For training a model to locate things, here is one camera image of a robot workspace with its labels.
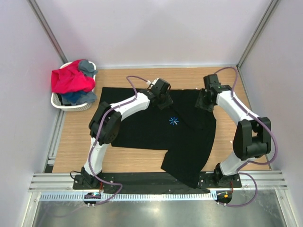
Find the black t shirt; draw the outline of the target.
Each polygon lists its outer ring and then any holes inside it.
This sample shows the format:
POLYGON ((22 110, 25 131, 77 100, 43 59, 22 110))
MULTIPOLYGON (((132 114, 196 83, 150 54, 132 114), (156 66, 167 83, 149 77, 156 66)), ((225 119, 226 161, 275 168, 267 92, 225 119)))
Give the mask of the black t shirt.
POLYGON ((166 150, 161 168, 196 188, 210 156, 216 131, 212 112, 196 107, 199 90, 171 90, 173 105, 149 106, 121 123, 114 147, 166 150))

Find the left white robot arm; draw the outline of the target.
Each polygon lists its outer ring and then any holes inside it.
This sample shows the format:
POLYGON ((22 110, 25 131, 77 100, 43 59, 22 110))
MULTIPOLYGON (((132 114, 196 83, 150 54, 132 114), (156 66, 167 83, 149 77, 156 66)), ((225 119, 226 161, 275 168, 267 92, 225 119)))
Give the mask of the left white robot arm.
POLYGON ((102 172, 102 164, 109 144, 120 129, 121 122, 127 117, 146 110, 150 105, 164 109, 173 104, 169 95, 170 84, 157 78, 153 82, 146 81, 148 87, 137 91, 134 96, 118 103, 102 102, 98 105, 90 123, 90 150, 87 162, 81 168, 77 182, 84 187, 96 189, 100 185, 98 174, 102 172))

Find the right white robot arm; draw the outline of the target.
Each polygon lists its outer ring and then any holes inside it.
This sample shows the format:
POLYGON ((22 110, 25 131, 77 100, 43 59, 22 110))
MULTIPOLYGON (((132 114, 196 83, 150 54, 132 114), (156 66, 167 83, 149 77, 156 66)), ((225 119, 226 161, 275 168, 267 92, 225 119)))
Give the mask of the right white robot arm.
POLYGON ((212 112, 221 107, 236 125, 231 154, 218 163, 213 173, 215 187, 230 187, 236 181, 238 171, 245 164, 271 151, 271 121, 250 111, 232 91, 229 85, 222 85, 216 74, 203 78, 205 87, 200 90, 196 106, 212 112))

